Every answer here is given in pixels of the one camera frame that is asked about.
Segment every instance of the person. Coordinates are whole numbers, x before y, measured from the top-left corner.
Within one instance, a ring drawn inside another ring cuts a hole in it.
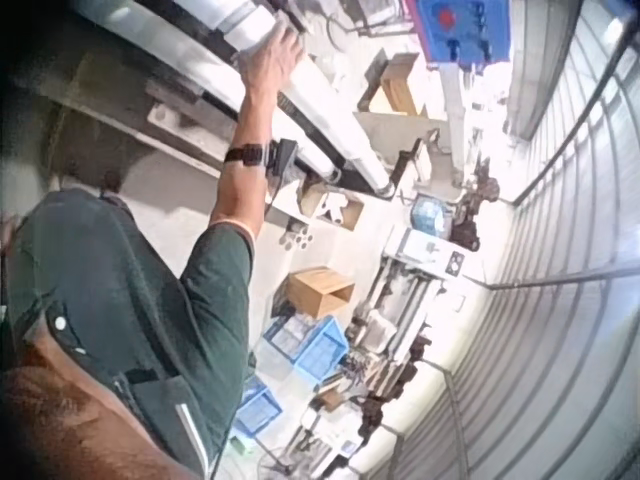
[[[242,62],[217,200],[180,278],[114,195],[49,193],[3,245],[0,407],[38,478],[214,475],[247,368],[272,117],[302,56],[279,25]]]

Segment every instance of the cardboard box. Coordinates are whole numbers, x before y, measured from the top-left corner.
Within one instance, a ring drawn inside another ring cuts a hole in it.
[[[426,64],[418,53],[395,55],[380,78],[391,108],[408,115],[420,115],[424,109],[426,84]]]
[[[287,298],[300,312],[323,318],[349,303],[354,282],[327,267],[289,275]]]
[[[327,200],[329,194],[344,195],[347,199],[347,205],[340,208],[342,219],[340,222],[332,221],[328,215],[326,215],[324,203]],[[309,218],[322,218],[334,225],[345,228],[351,232],[356,229],[358,220],[364,209],[364,203],[361,202],[356,196],[350,193],[331,192],[327,189],[325,184],[316,184],[311,186],[301,197],[299,201],[300,212]]]

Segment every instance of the black watch strap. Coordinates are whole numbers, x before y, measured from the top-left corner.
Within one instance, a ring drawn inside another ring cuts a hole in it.
[[[271,163],[270,145],[247,144],[238,148],[231,148],[224,157],[226,162],[242,162],[248,167],[262,165],[267,167]]]

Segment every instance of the control box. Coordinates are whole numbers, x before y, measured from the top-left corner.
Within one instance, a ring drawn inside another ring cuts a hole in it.
[[[429,62],[483,68],[509,61],[509,0],[406,0]]]

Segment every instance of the blue plastic crate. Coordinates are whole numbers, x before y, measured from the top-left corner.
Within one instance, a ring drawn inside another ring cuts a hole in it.
[[[297,317],[279,319],[264,338],[314,384],[332,375],[349,351],[349,342],[333,315],[313,327],[307,327]]]
[[[233,426],[246,437],[254,438],[281,413],[282,408],[269,388],[252,375],[245,381]]]

